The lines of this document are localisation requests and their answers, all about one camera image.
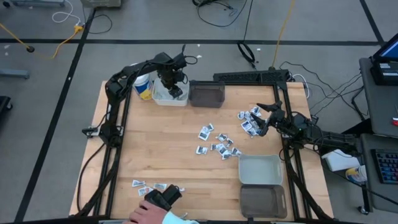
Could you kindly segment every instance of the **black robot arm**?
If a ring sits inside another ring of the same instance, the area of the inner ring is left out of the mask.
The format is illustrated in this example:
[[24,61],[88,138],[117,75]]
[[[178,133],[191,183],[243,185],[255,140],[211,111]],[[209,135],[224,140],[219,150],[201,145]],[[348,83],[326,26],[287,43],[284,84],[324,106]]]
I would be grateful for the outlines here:
[[162,52],[152,60],[126,66],[106,82],[105,93],[108,97],[108,113],[98,136],[107,146],[117,147],[121,143],[120,135],[123,130],[122,127],[117,125],[119,105],[122,100],[126,99],[137,77],[157,71],[163,86],[169,90],[172,97],[176,98],[182,94],[182,90],[176,83],[182,82],[186,77],[182,72],[182,68],[187,66],[183,54],[184,50],[185,45],[182,47],[182,52],[174,58]]
[[335,149],[340,149],[345,154],[354,157],[359,156],[356,150],[358,138],[356,138],[355,135],[322,131],[318,126],[313,124],[311,120],[299,112],[292,112],[295,115],[292,121],[289,121],[285,118],[285,111],[280,108],[282,105],[281,101],[273,105],[263,105],[260,103],[257,105],[271,112],[267,121],[251,114],[261,128],[260,136],[266,135],[269,126],[272,126],[276,128],[278,133],[283,135],[284,139],[288,140],[289,146],[292,148],[301,149],[306,144],[312,144],[318,146],[321,156]]

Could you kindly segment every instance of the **person's hand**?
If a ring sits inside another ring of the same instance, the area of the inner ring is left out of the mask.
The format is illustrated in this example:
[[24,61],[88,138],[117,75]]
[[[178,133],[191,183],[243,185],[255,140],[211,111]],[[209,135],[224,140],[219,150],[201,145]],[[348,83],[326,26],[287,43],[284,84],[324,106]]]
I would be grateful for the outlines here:
[[139,202],[139,207],[130,213],[129,222],[123,224],[162,224],[167,211],[145,200]]

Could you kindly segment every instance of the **wooden tabletop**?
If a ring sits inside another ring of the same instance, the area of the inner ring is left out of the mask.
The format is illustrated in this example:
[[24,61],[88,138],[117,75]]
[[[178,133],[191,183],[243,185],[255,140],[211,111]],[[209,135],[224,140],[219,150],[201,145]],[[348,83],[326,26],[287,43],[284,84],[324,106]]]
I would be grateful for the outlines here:
[[[215,137],[227,134],[233,146],[244,154],[271,155],[282,149],[280,134],[270,128],[267,135],[250,138],[242,129],[239,111],[249,111],[256,103],[273,104],[274,93],[269,86],[226,86],[225,102],[221,108],[195,108],[158,106],[154,101],[142,101],[132,93],[126,132],[124,134],[121,161],[113,199],[111,218],[127,218],[139,201],[140,187],[132,187],[132,180],[174,184],[186,189],[172,211],[176,215],[188,213],[187,219],[196,220],[245,220],[239,209],[241,183],[238,177],[238,158],[222,161],[216,151],[197,155],[197,146],[210,147],[220,143]],[[288,83],[292,110],[310,117],[307,99],[301,83]],[[106,111],[107,98],[104,88],[99,93],[93,125],[97,125]],[[262,117],[268,117],[261,110]],[[212,123],[215,130],[207,141],[198,138],[201,127]],[[100,147],[99,138],[89,139],[82,165]],[[104,149],[88,164],[81,185],[81,206],[88,201],[98,186]],[[309,150],[300,151],[307,189],[326,214],[333,216],[330,199],[320,159]],[[287,217],[294,220],[289,186],[282,163]],[[302,198],[296,188],[300,216],[304,217]],[[105,190],[101,211],[108,192]],[[76,193],[70,214],[77,212]]]

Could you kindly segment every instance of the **black keyboard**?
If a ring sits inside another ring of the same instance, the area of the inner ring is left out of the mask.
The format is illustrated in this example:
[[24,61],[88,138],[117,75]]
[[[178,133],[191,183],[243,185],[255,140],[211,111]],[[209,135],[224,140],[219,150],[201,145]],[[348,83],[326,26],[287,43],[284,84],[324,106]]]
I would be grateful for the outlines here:
[[377,174],[382,184],[398,184],[398,150],[372,149]]
[[266,70],[253,72],[227,72],[215,73],[214,81],[224,82],[242,82],[242,83],[258,83],[273,84],[275,82],[286,82],[289,77],[288,70]]

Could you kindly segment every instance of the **laptop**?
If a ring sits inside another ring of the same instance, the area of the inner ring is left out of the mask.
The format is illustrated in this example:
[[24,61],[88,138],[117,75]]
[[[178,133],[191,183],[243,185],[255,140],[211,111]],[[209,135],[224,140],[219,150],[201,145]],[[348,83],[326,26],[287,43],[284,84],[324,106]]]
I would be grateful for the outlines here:
[[398,85],[398,34],[371,57],[371,73],[377,85]]

